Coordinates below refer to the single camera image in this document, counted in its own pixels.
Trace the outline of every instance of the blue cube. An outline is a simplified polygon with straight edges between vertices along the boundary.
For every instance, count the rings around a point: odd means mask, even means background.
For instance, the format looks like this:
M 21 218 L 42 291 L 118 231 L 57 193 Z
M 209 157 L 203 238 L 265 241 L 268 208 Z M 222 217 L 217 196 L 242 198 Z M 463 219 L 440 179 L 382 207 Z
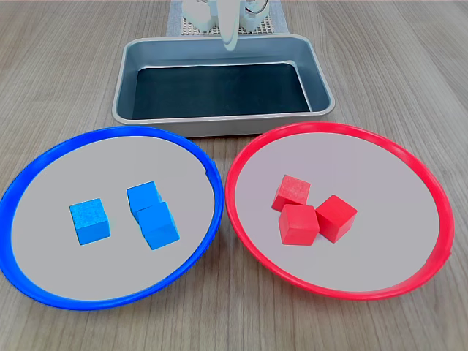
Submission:
M 80 245 L 110 236 L 109 221 L 100 199 L 71 205 L 70 212 Z
M 153 181 L 127 189 L 127 197 L 130 211 L 137 222 L 139 222 L 137 215 L 139 211 L 162 202 L 161 195 Z
M 138 212 L 140 228 L 151 250 L 180 239 L 167 203 L 158 203 Z

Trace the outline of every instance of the red cube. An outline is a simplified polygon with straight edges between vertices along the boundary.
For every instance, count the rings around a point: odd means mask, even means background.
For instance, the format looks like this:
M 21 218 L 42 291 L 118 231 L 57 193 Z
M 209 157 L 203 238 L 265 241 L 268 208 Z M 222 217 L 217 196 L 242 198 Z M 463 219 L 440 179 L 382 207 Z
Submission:
M 336 243 L 352 226 L 358 210 L 331 195 L 317 210 L 320 234 Z
M 279 231 L 284 245 L 312 245 L 319 234 L 319 222 L 314 207 L 284 205 L 279 217 Z
M 306 181 L 285 175 L 276 191 L 272 209 L 281 212 L 286 204 L 305 205 L 309 197 L 309 189 L 310 184 Z

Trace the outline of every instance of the gray plate surface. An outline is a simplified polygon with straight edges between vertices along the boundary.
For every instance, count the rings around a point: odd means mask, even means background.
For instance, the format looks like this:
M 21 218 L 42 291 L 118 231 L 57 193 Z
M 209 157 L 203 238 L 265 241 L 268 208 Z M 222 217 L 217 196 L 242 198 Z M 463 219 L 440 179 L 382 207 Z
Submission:
M 311 183 L 309 205 L 335 194 L 358 209 L 351 230 L 336 244 L 319 235 L 312 246 L 282 245 L 271 204 L 284 174 Z M 299 134 L 268 144 L 241 171 L 235 204 L 269 260 L 333 290 L 374 291 L 410 278 L 439 235 L 437 208 L 421 179 L 384 148 L 347 135 Z
M 129 210 L 127 189 L 154 181 L 181 239 L 151 251 Z M 81 246 L 69 206 L 101 198 L 111 236 Z M 12 226 L 20 269 L 49 293 L 82 301 L 130 295 L 180 267 L 205 237 L 214 194 L 199 160 L 154 137 L 88 144 L 47 166 L 26 189 Z

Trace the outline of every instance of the wooden table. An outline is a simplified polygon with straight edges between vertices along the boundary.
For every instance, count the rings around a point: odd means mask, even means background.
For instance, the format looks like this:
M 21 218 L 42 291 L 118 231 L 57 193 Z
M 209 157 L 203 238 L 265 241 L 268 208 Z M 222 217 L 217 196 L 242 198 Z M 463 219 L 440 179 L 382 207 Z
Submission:
M 165 35 L 169 2 L 0 2 L 0 191 L 57 143 L 117 125 L 123 46 Z M 396 141 L 453 206 L 453 255 L 413 293 L 354 303 L 262 267 L 226 216 L 205 256 L 157 294 L 100 312 L 43 306 L 0 277 L 0 350 L 468 350 L 468 2 L 287 1 L 336 98 L 329 121 Z M 225 179 L 250 137 L 196 140 Z

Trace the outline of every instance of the blue rim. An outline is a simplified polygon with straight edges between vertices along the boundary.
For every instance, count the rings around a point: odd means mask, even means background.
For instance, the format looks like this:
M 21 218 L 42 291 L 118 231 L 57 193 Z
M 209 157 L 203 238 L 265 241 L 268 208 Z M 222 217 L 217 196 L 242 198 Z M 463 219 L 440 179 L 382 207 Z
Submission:
M 202 243 L 181 267 L 165 279 L 147 289 L 122 298 L 114 298 L 104 301 L 79 301 L 62 298 L 61 296 L 51 294 L 36 286 L 18 267 L 12 250 L 12 223 L 16 208 L 23 196 L 23 193 L 26 191 L 32 180 L 44 168 L 63 155 L 96 141 L 111 139 L 113 137 L 129 136 L 157 137 L 159 139 L 171 141 L 191 152 L 203 164 L 206 170 L 206 175 L 213 187 L 214 213 L 210 227 L 208 228 L 208 232 L 206 233 Z M 5 277 L 10 281 L 10 283 L 18 290 L 30 298 L 49 306 L 81 311 L 109 309 L 112 307 L 122 306 L 154 294 L 184 275 L 200 259 L 200 257 L 203 256 L 206 249 L 213 241 L 221 224 L 223 207 L 224 190 L 218 169 L 214 162 L 210 160 L 208 155 L 190 140 L 172 132 L 152 127 L 111 127 L 87 132 L 64 141 L 37 157 L 16 177 L 4 193 L 4 196 L 0 201 L 0 269 L 3 271 Z

